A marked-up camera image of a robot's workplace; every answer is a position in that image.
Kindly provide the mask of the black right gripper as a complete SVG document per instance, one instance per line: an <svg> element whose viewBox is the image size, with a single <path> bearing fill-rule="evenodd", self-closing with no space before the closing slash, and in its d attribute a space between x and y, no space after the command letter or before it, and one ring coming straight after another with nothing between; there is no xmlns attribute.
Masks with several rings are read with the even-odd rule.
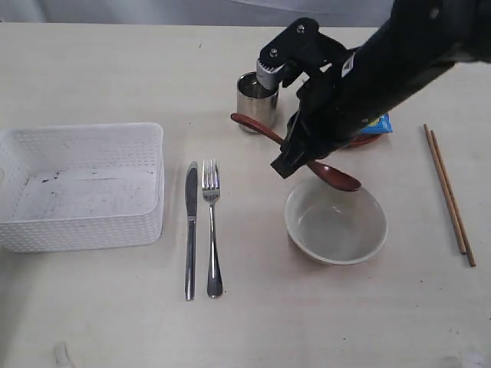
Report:
<svg viewBox="0 0 491 368"><path fill-rule="evenodd" d="M287 139L271 162L283 179L346 145L368 124L366 58L343 57L321 71L324 64L300 59L288 63L309 79L297 92L298 112L288 122Z"/></svg>

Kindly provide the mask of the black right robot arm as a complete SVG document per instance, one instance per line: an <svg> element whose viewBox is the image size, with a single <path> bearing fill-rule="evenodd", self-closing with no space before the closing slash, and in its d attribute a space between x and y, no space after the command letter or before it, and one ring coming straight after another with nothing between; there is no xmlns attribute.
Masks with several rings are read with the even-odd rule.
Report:
<svg viewBox="0 0 491 368"><path fill-rule="evenodd" d="M267 89L308 75L272 168L289 177L348 145L455 64L489 60L488 1L396 1L389 19L356 48L322 34L314 19L297 19L260 51L256 65Z"/></svg>

